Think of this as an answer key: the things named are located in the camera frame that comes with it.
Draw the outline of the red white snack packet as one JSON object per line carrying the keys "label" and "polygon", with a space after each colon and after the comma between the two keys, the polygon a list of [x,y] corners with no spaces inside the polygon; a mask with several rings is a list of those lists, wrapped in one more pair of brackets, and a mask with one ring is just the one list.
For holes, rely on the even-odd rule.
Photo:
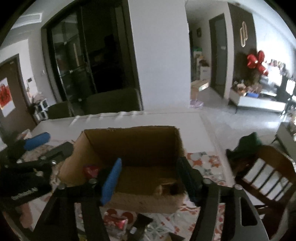
{"label": "red white snack packet", "polygon": [[126,232],[128,219],[105,212],[103,222],[108,233],[111,235],[122,235]]}

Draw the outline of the black gold snack packet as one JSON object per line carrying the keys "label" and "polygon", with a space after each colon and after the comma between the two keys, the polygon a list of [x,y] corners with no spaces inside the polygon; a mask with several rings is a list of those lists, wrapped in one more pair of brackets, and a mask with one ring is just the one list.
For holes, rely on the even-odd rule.
{"label": "black gold snack packet", "polygon": [[138,214],[137,219],[127,234],[127,240],[142,240],[147,227],[153,222],[153,219],[143,214]]}

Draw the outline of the copper foil snack bag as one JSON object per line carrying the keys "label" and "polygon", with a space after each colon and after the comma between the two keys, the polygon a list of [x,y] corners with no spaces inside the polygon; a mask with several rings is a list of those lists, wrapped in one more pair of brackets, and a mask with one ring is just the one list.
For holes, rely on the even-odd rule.
{"label": "copper foil snack bag", "polygon": [[183,193],[183,186],[179,180],[174,178],[160,178],[154,189],[155,196],[179,195]]}

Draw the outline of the dark upholstered chair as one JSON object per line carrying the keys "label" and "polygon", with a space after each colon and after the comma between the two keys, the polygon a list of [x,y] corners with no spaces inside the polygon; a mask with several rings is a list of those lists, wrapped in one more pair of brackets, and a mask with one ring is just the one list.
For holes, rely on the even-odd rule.
{"label": "dark upholstered chair", "polygon": [[73,116],[72,108],[68,101],[60,102],[50,106],[47,110],[48,119],[70,118]]}
{"label": "dark upholstered chair", "polygon": [[142,103],[140,94],[135,88],[126,88],[89,96],[84,104],[84,113],[119,113],[140,111]]}

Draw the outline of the red fu door poster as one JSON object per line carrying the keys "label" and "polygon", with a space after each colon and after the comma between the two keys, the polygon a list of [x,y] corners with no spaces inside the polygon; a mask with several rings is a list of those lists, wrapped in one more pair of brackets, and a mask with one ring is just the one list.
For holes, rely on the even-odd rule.
{"label": "red fu door poster", "polygon": [[1,112],[4,117],[7,117],[15,109],[7,78],[1,80],[0,88]]}

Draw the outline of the wooden dining chair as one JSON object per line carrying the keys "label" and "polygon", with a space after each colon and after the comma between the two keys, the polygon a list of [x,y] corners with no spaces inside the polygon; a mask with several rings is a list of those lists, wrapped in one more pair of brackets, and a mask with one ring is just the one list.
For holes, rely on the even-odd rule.
{"label": "wooden dining chair", "polygon": [[256,132],[241,137],[234,150],[227,149],[234,180],[252,197],[269,238],[278,232],[284,212],[295,194],[295,161]]}

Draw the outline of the brown cardboard box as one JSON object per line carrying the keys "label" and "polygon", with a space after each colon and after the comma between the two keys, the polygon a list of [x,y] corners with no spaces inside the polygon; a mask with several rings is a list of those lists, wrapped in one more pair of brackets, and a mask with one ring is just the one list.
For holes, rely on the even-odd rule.
{"label": "brown cardboard box", "polygon": [[[179,130],[174,126],[136,126],[84,130],[65,160],[58,177],[69,187],[87,181],[86,168],[99,172],[120,158],[122,170],[108,208],[138,213],[176,212],[184,202],[185,189],[178,175],[177,161],[184,156]],[[180,181],[179,195],[155,196],[160,178]]]}

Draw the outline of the white coffee table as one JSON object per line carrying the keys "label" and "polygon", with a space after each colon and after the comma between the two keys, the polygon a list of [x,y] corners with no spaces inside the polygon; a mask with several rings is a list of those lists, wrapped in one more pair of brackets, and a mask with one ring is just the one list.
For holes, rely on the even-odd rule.
{"label": "white coffee table", "polygon": [[281,122],[278,130],[275,134],[274,141],[278,141],[280,145],[285,149],[285,152],[292,158],[295,159],[295,141],[292,134],[288,129],[287,122]]}

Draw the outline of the black glass sliding door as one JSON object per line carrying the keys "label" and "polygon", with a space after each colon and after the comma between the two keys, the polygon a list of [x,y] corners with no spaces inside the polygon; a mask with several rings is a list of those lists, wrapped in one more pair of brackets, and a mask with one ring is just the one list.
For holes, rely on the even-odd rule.
{"label": "black glass sliding door", "polygon": [[140,92],[128,1],[70,1],[43,25],[41,40],[56,102]]}

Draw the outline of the white tv cabinet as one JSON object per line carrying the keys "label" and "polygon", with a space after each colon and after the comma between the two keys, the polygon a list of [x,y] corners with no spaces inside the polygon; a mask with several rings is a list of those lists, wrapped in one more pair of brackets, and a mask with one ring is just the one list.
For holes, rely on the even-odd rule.
{"label": "white tv cabinet", "polygon": [[230,90],[229,102],[236,108],[236,112],[241,108],[263,109],[275,113],[284,111],[286,103],[279,101],[272,101],[263,98],[253,98],[248,96],[241,96],[236,91]]}

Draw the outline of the cardboard box on floor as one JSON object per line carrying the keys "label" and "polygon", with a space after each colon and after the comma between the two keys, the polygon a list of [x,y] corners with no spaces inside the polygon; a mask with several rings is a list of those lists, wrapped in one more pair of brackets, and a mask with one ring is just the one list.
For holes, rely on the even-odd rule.
{"label": "cardboard box on floor", "polygon": [[198,93],[209,87],[208,80],[195,80],[191,82],[191,100],[196,100]]}

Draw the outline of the red balloon decoration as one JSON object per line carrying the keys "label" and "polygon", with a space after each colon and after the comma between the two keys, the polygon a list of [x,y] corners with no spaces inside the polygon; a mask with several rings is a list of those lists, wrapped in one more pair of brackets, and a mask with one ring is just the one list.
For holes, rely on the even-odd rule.
{"label": "red balloon decoration", "polygon": [[249,54],[247,56],[247,67],[249,69],[257,69],[260,74],[268,76],[269,71],[262,65],[265,54],[262,50],[258,51],[257,55]]}

